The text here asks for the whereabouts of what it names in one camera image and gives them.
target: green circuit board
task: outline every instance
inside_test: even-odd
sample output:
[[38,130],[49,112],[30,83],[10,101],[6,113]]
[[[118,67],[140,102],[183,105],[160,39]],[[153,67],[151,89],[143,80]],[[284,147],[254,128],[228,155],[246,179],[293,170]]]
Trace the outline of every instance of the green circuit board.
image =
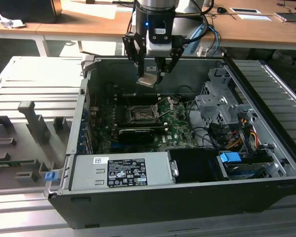
[[[168,100],[158,104],[159,114],[169,111],[171,105]],[[96,154],[164,152],[168,149],[197,147],[196,140],[185,119],[186,108],[182,102],[173,104],[173,111],[160,118],[162,123],[168,124],[168,131],[155,134],[153,143],[136,146],[120,145],[118,138],[114,136],[114,132],[116,111],[121,106],[125,107],[125,105],[117,105],[116,102],[109,100],[98,105],[99,111],[96,114],[94,126]]]

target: barcode sticker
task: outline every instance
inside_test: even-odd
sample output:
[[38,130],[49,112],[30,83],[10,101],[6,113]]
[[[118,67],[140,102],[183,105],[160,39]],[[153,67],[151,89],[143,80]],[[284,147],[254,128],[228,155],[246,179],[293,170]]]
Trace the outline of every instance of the barcode sticker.
[[146,67],[147,72],[155,72],[157,70],[157,67]]
[[109,157],[94,157],[94,164],[107,164],[109,161]]

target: motherboard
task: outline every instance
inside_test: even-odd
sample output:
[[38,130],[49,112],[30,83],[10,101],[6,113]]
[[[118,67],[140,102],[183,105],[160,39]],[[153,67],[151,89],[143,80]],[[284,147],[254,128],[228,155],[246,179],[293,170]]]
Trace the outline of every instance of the motherboard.
[[107,99],[93,115],[96,154],[164,152],[197,147],[183,102],[156,98],[155,104]]

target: floor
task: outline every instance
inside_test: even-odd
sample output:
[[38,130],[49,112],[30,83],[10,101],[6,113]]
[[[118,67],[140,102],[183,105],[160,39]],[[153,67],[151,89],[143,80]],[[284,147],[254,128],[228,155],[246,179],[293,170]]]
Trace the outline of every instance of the floor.
[[[52,57],[81,57],[77,41],[48,40],[47,45]],[[99,55],[121,55],[122,45],[115,42],[82,43],[83,50]],[[296,51],[276,50],[275,52],[257,49],[250,54],[246,48],[226,48],[227,54],[235,59],[267,60],[268,65],[294,91],[296,91]],[[0,72],[12,56],[39,56],[33,40],[0,39]]]

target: blue plastic clip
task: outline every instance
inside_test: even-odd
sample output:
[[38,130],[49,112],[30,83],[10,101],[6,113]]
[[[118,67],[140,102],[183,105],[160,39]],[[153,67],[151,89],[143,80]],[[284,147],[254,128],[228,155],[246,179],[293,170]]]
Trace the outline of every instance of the blue plastic clip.
[[224,152],[220,155],[222,162],[240,162],[241,158],[237,152]]
[[45,174],[45,181],[57,181],[58,180],[58,172],[49,171]]

